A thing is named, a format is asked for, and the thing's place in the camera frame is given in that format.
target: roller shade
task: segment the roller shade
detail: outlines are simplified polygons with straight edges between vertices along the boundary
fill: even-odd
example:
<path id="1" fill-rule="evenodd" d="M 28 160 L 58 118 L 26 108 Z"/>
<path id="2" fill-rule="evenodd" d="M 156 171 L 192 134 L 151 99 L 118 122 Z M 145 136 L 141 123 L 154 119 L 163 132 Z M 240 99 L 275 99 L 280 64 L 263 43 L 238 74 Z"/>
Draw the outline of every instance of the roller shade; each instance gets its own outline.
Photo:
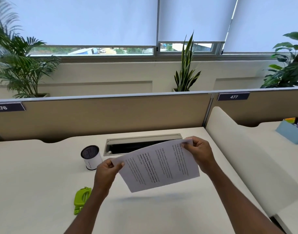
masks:
<path id="1" fill-rule="evenodd" d="M 298 0 L 239 0 L 224 53 L 272 52 L 282 35 L 298 31 Z"/>
<path id="2" fill-rule="evenodd" d="M 158 0 L 9 0 L 49 45 L 156 45 Z"/>
<path id="3" fill-rule="evenodd" d="M 160 0 L 159 41 L 225 41 L 237 0 Z"/>

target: black and white cup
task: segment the black and white cup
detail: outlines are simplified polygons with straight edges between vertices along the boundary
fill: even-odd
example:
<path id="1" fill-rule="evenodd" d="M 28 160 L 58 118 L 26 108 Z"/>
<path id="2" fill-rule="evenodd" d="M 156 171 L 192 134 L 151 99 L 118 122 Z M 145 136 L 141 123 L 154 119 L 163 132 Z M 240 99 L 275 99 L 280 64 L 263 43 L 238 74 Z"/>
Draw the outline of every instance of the black and white cup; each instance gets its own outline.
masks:
<path id="1" fill-rule="evenodd" d="M 81 152 L 81 157 L 84 159 L 88 170 L 95 170 L 102 163 L 102 158 L 98 146 L 90 145 L 84 148 Z"/>

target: sheet of paper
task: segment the sheet of paper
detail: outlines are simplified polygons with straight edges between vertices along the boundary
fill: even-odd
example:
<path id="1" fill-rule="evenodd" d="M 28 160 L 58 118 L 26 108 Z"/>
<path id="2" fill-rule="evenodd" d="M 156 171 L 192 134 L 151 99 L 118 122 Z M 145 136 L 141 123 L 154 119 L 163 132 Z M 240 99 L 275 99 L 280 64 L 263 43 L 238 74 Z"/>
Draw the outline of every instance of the sheet of paper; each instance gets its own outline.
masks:
<path id="1" fill-rule="evenodd" d="M 199 177 L 192 154 L 180 146 L 192 139 L 176 139 L 135 150 L 112 160 L 124 162 L 120 175 L 131 192 L 165 186 Z"/>

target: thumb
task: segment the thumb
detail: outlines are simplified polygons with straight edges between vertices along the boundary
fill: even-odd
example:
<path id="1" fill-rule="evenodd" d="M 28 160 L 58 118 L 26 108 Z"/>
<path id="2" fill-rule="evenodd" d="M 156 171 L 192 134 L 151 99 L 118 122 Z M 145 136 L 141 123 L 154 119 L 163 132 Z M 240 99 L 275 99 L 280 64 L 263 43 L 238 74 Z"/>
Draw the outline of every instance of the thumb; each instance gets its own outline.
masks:
<path id="1" fill-rule="evenodd" d="M 118 173 L 122 167 L 124 167 L 124 162 L 122 163 L 118 163 L 116 166 L 114 166 L 113 170 L 115 171 L 115 173 Z"/>
<path id="2" fill-rule="evenodd" d="M 184 149 L 187 149 L 190 153 L 192 153 L 192 155 L 194 155 L 197 152 L 197 147 L 194 147 L 193 145 L 190 145 L 188 143 L 182 143 L 181 146 Z"/>

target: green hole punch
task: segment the green hole punch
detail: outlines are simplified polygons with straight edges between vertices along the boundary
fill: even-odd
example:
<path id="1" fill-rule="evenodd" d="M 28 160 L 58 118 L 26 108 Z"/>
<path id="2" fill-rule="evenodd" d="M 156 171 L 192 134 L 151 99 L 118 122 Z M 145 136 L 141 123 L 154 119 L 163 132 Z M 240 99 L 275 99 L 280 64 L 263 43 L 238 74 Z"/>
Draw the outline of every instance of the green hole punch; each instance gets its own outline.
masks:
<path id="1" fill-rule="evenodd" d="M 82 210 L 82 208 L 84 207 L 84 204 L 90 197 L 91 193 L 92 193 L 92 189 L 89 187 L 84 187 L 80 189 L 78 192 L 76 192 L 75 198 L 74 198 L 74 205 L 75 205 L 74 215 L 77 215 Z"/>

